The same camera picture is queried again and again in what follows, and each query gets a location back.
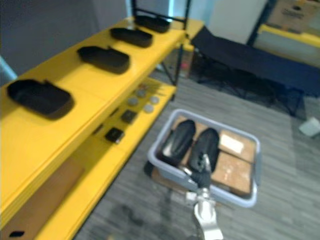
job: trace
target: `white label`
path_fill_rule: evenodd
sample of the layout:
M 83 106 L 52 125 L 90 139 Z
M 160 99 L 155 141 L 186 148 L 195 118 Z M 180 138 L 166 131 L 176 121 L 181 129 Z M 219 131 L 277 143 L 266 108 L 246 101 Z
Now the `white label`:
M 236 152 L 237 154 L 241 154 L 242 150 L 244 149 L 244 144 L 240 141 L 235 140 L 232 137 L 227 135 L 222 135 L 220 139 L 221 145 L 231 149 L 232 151 Z

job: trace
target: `gray plastic bin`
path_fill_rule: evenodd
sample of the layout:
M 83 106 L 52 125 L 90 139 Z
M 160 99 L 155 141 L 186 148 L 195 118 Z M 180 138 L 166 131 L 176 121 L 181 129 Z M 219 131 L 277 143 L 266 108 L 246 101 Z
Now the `gray plastic bin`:
M 180 169 L 171 166 L 167 164 L 166 162 L 160 160 L 157 158 L 157 152 L 159 151 L 160 147 L 164 143 L 165 139 L 168 137 L 170 133 L 171 126 L 176 121 L 176 119 L 179 116 L 183 116 L 187 119 L 191 119 L 195 122 L 202 123 L 204 125 L 207 125 L 208 127 L 211 127 L 218 132 L 221 130 L 229 130 L 231 132 L 234 132 L 238 135 L 241 135 L 243 137 L 246 137 L 248 139 L 251 139 L 256 143 L 256 154 L 254 158 L 254 166 L 252 171 L 252 184 L 251 184 L 251 194 L 247 197 L 240 197 L 237 196 L 231 192 L 228 192 L 227 190 L 224 190 L 220 187 L 217 187 L 215 185 L 210 186 L 210 191 L 212 196 L 218 201 L 218 202 L 230 202 L 235 205 L 244 207 L 244 208 L 250 208 L 253 207 L 257 202 L 257 192 L 258 192 L 258 185 L 260 184 L 260 176 L 261 176 L 261 147 L 260 147 L 260 141 L 252 134 L 249 134 L 247 132 L 241 131 L 239 129 L 236 129 L 232 126 L 228 126 L 226 124 L 213 121 L 211 119 L 208 119 L 206 117 L 203 117 L 201 115 L 195 114 L 193 112 L 183 110 L 183 109 L 176 109 L 172 112 L 172 114 L 169 117 L 169 120 L 166 122 L 166 124 L 163 126 L 161 132 L 159 133 L 156 141 L 153 143 L 151 148 L 148 151 L 148 159 L 149 162 L 152 163 L 154 166 L 157 167 L 159 170 L 159 173 L 167 179 L 170 179 L 179 185 L 191 190 L 196 191 L 197 190 L 197 184 L 183 171 Z

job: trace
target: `white object on floor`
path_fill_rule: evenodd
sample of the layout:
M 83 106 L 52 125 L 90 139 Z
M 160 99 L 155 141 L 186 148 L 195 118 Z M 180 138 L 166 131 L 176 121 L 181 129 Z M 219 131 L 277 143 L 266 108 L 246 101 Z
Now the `white object on floor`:
M 313 137 L 320 134 L 320 121 L 315 117 L 311 117 L 300 125 L 299 130 L 308 137 Z

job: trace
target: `small black square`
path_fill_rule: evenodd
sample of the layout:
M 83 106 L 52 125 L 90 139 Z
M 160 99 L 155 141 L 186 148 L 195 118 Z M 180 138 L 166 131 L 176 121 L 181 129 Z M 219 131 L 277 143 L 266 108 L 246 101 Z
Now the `small black square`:
M 124 137 L 124 135 L 125 135 L 124 131 L 113 127 L 110 129 L 110 131 L 107 132 L 107 134 L 104 137 L 107 140 L 118 144 L 120 143 L 120 140 Z
M 124 122 L 126 122 L 128 124 L 132 124 L 132 122 L 134 121 L 136 115 L 137 115 L 137 113 L 135 111 L 126 110 L 121 115 L 121 119 L 122 119 L 122 121 L 124 121 Z

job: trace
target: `gray wall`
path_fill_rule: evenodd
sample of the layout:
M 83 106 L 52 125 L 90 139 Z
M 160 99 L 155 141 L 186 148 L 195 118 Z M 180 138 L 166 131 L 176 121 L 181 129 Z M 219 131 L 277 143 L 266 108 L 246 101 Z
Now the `gray wall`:
M 136 0 L 136 2 L 139 8 L 168 15 L 169 0 Z
M 1 0 L 1 55 L 20 75 L 126 16 L 125 0 Z

